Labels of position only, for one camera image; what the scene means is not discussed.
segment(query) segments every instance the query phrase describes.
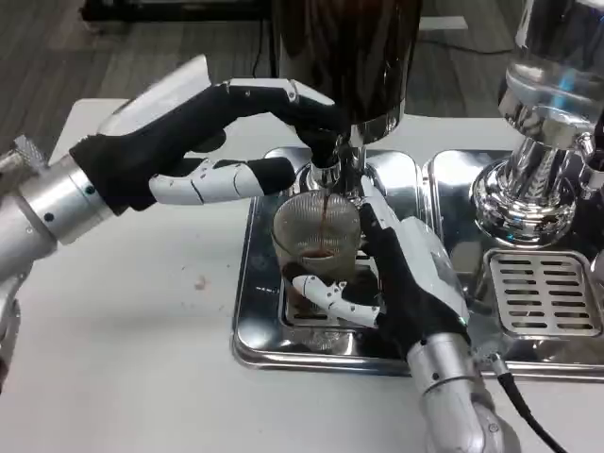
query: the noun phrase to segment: drip tray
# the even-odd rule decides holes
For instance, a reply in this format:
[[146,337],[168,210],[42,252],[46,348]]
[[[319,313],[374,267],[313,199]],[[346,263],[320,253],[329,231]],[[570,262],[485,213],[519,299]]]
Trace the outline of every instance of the drip tray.
[[[593,235],[579,228],[590,222],[575,222],[555,247],[527,251],[502,248],[474,221],[473,181],[508,154],[444,151],[420,172],[403,153],[372,150],[367,164],[396,215],[424,220],[443,241],[466,293],[468,333],[479,357],[498,351],[520,377],[604,381],[602,293],[589,270],[604,240],[586,241]],[[310,150],[279,148],[268,156],[288,158],[299,174]],[[569,175],[579,173],[573,165]],[[265,196],[250,207],[233,317],[235,357],[260,368],[407,375],[374,329],[318,309],[305,315],[288,302],[271,240],[285,199]],[[578,203],[577,216],[593,218],[594,209]]]
[[486,260],[499,321],[510,335],[564,338],[602,333],[583,256],[492,250]]
[[[279,148],[267,157],[289,159],[300,175],[310,162],[310,150]],[[421,171],[409,156],[367,150],[367,167],[399,218],[424,217]],[[250,208],[233,319],[235,357],[262,368],[407,374],[406,364],[374,329],[327,316],[318,308],[301,310],[288,300],[271,240],[273,217],[286,198],[264,196]],[[371,265],[358,257],[358,269]]]

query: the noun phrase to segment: robotic arm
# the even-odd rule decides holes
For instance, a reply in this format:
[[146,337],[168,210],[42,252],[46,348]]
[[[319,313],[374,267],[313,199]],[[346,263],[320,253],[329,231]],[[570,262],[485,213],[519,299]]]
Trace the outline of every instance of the robotic arm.
[[277,193],[294,183],[284,158],[249,162],[183,159],[240,117],[271,112],[329,159],[349,129],[326,96],[285,79],[231,79],[211,85],[204,57],[193,59],[126,103],[68,156],[0,201],[0,389],[19,326],[15,294],[33,261],[52,254],[128,208],[156,201],[205,204]]
[[350,302],[352,283],[325,283],[295,264],[286,277],[319,307],[378,328],[395,344],[421,395],[428,451],[520,452],[475,366],[465,300],[441,242],[414,217],[400,222],[366,176],[362,187],[361,228],[376,261],[385,306],[378,310]]
[[[331,164],[349,130],[333,101],[295,81],[232,79],[211,85],[194,59],[118,109],[70,154],[0,202],[0,389],[19,326],[15,294],[35,260],[128,208],[156,201],[202,205],[288,189],[288,160],[187,159],[237,118],[271,112],[296,127],[315,165]],[[434,452],[513,453],[520,446],[495,414],[470,352],[468,312],[457,277],[434,233],[415,218],[399,222],[365,176],[361,226],[379,272],[385,307],[350,300],[352,284],[324,282],[299,266],[284,270],[295,288],[338,316],[378,328],[407,360],[421,395]]]

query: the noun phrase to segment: stainless steel tray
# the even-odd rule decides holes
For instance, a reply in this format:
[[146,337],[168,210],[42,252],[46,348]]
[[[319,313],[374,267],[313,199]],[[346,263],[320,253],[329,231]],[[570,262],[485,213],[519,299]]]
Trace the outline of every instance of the stainless steel tray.
[[[422,172],[410,157],[399,152],[370,151],[368,163],[399,218],[415,215],[443,240],[468,295],[469,331],[477,354],[503,352],[517,376],[604,380],[602,297],[589,271],[584,273],[581,284],[591,295],[586,310],[598,327],[589,334],[514,331],[501,321],[488,264],[493,250],[501,246],[475,225],[470,191],[482,168],[506,155],[496,151],[444,151],[427,163]],[[279,148],[269,156],[287,157],[300,171],[308,163],[310,151]],[[572,167],[573,162],[569,174],[577,174]],[[334,323],[321,316],[296,323],[288,315],[270,237],[273,215],[283,201],[277,196],[264,197],[250,207],[233,319],[235,357],[247,365],[264,368],[408,374],[395,351],[371,329]],[[604,239],[581,229],[585,224],[582,221],[585,214],[581,213],[589,213],[591,208],[578,206],[576,225],[564,240],[557,247],[535,253],[563,253],[578,257],[579,261],[583,256],[589,263],[604,248]]]
[[[306,148],[279,148],[267,157],[283,156],[300,172],[310,161]],[[400,152],[371,150],[367,164],[401,218],[422,218],[421,172]],[[406,374],[406,365],[372,329],[334,325],[326,319],[292,322],[271,242],[271,223],[283,197],[252,202],[245,232],[242,271],[233,320],[235,357],[251,366],[312,370],[346,370]]]
[[[496,295],[500,288],[494,285],[493,269],[489,266],[494,249],[500,249],[501,245],[482,233],[475,224],[471,189],[482,168],[506,156],[507,153],[494,151],[449,150],[437,155],[423,169],[431,207],[431,226],[443,240],[468,294],[471,311],[469,331],[473,344],[479,353],[486,354],[494,349],[505,353],[505,359],[518,376],[603,380],[604,339],[601,328],[590,331],[589,335],[577,335],[576,330],[569,333],[563,329],[539,332],[538,329],[507,328],[510,324],[505,313],[502,322]],[[567,169],[571,184],[576,181],[570,176],[579,173],[573,167],[579,164],[572,161]],[[588,204],[578,204],[578,214],[571,231],[555,246],[530,252],[507,252],[524,254],[525,260],[533,260],[543,254],[574,257],[579,261],[586,257],[588,262],[582,266],[588,267],[589,261],[601,248],[597,235],[587,234],[584,230],[584,218],[586,215],[589,217],[592,208]],[[560,258],[552,258],[553,261],[558,262]],[[540,263],[530,268],[537,269],[539,273],[544,265]],[[581,285],[586,288],[583,300],[591,303],[594,324],[600,327],[602,294],[591,281],[589,271]],[[522,286],[517,288],[521,292],[526,289]],[[546,303],[542,294],[535,298]]]

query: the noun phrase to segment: white table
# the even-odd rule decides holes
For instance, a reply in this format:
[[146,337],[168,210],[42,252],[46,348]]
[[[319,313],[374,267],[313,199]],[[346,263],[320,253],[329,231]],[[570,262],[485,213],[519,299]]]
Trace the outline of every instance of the white table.
[[[121,102],[76,103],[55,158]],[[220,158],[299,144],[267,115],[237,122],[228,137]],[[423,163],[445,148],[510,149],[517,140],[499,119],[406,117],[377,146]],[[0,451],[423,451],[408,378],[255,371],[233,360],[247,208],[242,201],[127,212],[37,263],[19,293],[23,322],[0,397]],[[195,288],[200,278],[203,291]],[[549,451],[496,382],[488,387],[524,451]],[[521,382],[521,389],[570,452],[602,449],[603,385]]]

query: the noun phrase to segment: cable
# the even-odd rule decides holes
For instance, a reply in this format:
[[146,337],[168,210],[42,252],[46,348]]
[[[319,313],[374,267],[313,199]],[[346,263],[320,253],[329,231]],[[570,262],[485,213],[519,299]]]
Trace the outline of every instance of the cable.
[[509,54],[513,51],[513,49],[483,51],[483,50],[477,50],[477,49],[470,49],[469,47],[463,47],[461,45],[449,44],[447,42],[440,42],[440,41],[434,41],[434,40],[417,40],[417,41],[422,42],[424,44],[438,45],[440,47],[444,47],[445,49],[455,49],[455,50],[460,50],[462,52],[468,52],[470,54],[476,54],[476,55],[504,55],[504,54]]
[[254,66],[252,66],[252,76],[256,78],[256,70],[258,69],[258,64],[260,63],[260,56],[262,55],[262,46],[264,41],[264,21],[260,19],[260,38],[258,39],[258,54],[256,54],[256,60],[254,61]]
[[553,437],[549,435],[547,431],[545,431],[545,429],[539,424],[539,422],[537,422],[535,417],[532,416],[532,413],[530,413],[529,405],[520,393],[520,390],[516,385],[512,373],[508,369],[508,365],[506,365],[506,362],[503,361],[501,356],[499,354],[493,354],[489,357],[489,360],[491,361],[493,370],[497,374],[497,380],[499,381],[499,384],[501,384],[501,387],[503,387],[503,390],[505,391],[506,395],[518,411],[518,414],[525,419],[525,421],[532,428],[532,430],[535,431],[535,434],[537,434],[541,438],[541,440],[544,441],[545,444],[552,449],[552,451],[554,451],[555,453],[568,453],[564,448],[561,447],[560,444],[558,444],[554,440]]

